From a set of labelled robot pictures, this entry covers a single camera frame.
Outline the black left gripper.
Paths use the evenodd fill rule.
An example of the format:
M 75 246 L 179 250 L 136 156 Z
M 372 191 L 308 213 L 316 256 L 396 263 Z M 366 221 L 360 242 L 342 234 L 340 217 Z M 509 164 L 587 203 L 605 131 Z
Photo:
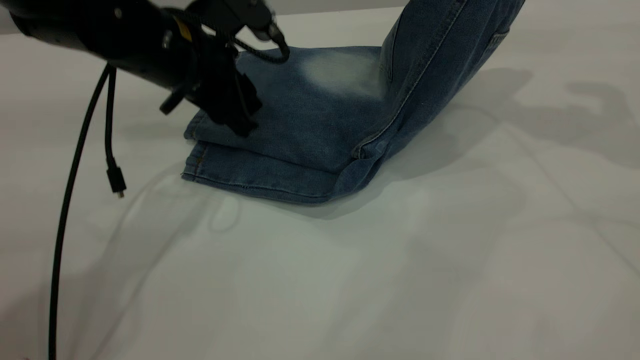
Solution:
M 263 103 L 253 82 L 236 67 L 238 51 L 215 39 L 196 39 L 192 46 L 199 76 L 194 104 L 217 125 L 248 137 L 258 127 L 254 115 Z

